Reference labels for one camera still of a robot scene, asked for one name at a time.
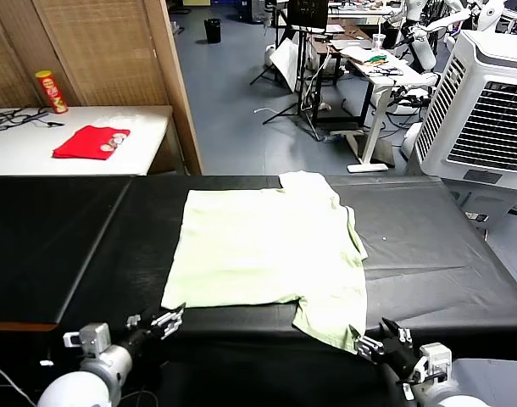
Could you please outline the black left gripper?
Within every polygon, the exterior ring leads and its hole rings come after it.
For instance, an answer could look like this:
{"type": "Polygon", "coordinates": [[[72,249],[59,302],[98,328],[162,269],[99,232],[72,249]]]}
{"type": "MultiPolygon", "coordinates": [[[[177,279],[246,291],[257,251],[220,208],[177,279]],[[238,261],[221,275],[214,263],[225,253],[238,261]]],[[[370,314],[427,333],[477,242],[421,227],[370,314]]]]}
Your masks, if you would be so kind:
{"type": "Polygon", "coordinates": [[[135,329],[116,344],[124,348],[130,356],[139,356],[146,346],[158,340],[165,340],[179,329],[185,308],[185,303],[174,309],[162,308],[153,316],[149,327],[137,327],[142,320],[139,314],[128,316],[125,326],[135,329]]]}

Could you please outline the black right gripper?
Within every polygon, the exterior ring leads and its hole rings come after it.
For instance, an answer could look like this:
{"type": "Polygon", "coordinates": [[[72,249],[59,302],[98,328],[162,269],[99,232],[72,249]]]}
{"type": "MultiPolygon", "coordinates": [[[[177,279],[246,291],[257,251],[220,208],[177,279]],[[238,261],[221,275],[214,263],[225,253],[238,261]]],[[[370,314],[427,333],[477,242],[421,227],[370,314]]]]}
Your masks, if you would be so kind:
{"type": "Polygon", "coordinates": [[[411,331],[386,317],[381,318],[381,323],[385,334],[383,343],[361,335],[354,326],[349,326],[357,355],[388,365],[398,377],[411,377],[420,359],[411,346],[411,331]]]}

